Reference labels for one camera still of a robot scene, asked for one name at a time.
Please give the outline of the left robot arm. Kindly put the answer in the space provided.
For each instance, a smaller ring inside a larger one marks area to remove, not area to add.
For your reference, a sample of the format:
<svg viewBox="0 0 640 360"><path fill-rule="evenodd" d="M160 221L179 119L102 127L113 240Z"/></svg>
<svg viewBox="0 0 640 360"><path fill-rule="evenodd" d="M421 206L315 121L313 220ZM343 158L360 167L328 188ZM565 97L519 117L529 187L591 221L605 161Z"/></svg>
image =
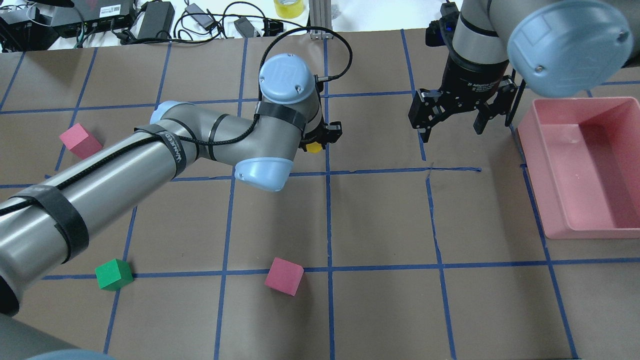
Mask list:
<svg viewBox="0 0 640 360"><path fill-rule="evenodd" d="M295 54L263 58L251 118L165 101L129 137L11 196L1 204L2 314L17 314L30 285L200 158L233 166L247 185L281 191L299 149L342 135L338 121L324 124L320 99L323 83L339 78L313 75Z"/></svg>

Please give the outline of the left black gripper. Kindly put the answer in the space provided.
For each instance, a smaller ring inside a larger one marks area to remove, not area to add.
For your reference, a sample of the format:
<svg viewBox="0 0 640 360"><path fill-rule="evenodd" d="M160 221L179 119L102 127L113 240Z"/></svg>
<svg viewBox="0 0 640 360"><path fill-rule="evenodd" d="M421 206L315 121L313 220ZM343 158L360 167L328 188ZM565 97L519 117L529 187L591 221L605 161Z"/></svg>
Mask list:
<svg viewBox="0 0 640 360"><path fill-rule="evenodd" d="M311 142L318 142L322 144L323 150L326 150L327 144L335 144L340 137L343 135L343 126L340 121L332 121L330 123L325 123L324 121L320 121L318 125L311 130L311 132L306 133L300 143L299 148L306 151L306 145Z"/></svg>

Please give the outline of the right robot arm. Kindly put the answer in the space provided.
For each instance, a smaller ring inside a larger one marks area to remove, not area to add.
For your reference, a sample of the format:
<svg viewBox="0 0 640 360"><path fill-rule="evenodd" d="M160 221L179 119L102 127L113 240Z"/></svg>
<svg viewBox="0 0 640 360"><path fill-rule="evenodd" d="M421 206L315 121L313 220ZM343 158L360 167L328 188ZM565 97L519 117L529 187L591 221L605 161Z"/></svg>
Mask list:
<svg viewBox="0 0 640 360"><path fill-rule="evenodd" d="M444 2L425 30L446 47L437 89L414 92L407 114L428 142L450 116L477 112L480 135L496 116L510 127L526 87L566 98L639 65L637 0L465 0Z"/></svg>

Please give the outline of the green cube near arm base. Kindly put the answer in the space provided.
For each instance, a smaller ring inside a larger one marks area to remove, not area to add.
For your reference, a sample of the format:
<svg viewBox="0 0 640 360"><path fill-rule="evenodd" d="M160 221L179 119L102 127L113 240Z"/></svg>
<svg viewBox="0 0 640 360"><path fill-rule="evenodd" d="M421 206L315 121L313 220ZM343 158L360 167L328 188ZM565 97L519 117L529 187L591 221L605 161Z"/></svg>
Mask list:
<svg viewBox="0 0 640 360"><path fill-rule="evenodd" d="M125 260L112 259L94 269L99 289L116 292L134 281L130 264Z"/></svg>

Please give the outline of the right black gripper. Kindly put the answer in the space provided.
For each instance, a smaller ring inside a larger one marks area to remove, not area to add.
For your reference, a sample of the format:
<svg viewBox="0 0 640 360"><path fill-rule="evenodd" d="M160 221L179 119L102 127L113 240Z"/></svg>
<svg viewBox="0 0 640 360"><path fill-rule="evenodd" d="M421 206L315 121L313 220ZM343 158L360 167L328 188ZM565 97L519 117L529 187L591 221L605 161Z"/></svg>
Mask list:
<svg viewBox="0 0 640 360"><path fill-rule="evenodd" d="M508 65L508 60L478 64L448 55L439 88L417 89L407 113L422 142L427 144L434 127L455 114L476 111L476 135L496 116L507 116L517 94L512 76L506 74Z"/></svg>

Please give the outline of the pink cube near arm base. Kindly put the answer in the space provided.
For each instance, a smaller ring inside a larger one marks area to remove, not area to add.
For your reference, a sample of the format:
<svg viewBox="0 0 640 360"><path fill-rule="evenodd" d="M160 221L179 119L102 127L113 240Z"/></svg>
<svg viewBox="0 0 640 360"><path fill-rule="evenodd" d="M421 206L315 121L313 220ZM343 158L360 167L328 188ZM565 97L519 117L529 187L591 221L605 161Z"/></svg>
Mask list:
<svg viewBox="0 0 640 360"><path fill-rule="evenodd" d="M289 260L275 257L264 285L269 289L294 297L304 275L304 267Z"/></svg>

